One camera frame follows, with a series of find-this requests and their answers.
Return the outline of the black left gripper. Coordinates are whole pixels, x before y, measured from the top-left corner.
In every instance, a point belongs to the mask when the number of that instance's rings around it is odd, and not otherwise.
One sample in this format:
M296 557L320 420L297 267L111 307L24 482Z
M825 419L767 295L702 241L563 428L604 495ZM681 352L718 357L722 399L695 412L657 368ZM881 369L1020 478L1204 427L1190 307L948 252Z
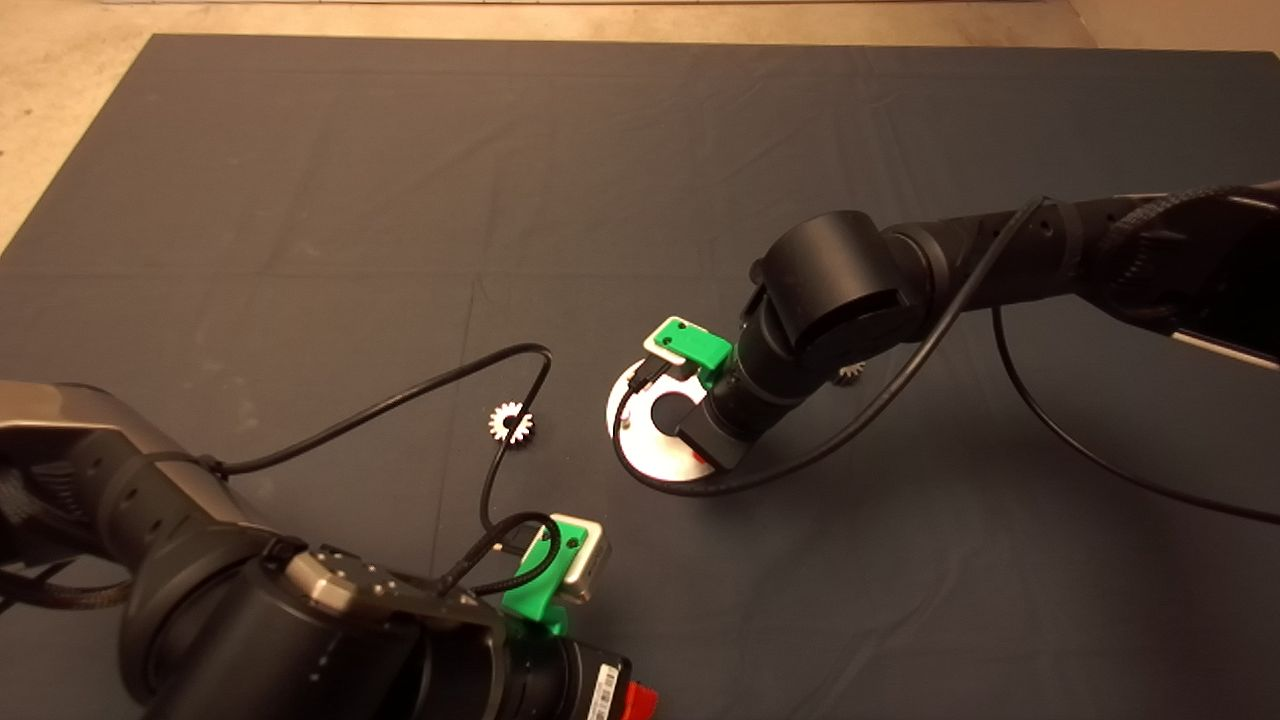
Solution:
M659 694L630 683L630 659L558 635L518 639L506 651L502 719L650 720Z

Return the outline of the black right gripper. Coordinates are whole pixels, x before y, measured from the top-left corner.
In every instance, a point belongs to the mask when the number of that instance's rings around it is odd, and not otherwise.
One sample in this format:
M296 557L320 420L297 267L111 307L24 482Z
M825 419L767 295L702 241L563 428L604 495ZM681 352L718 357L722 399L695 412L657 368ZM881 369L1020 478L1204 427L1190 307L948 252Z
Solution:
M735 469L796 405L796 369L767 334L744 334L724 373L678 424L694 470Z

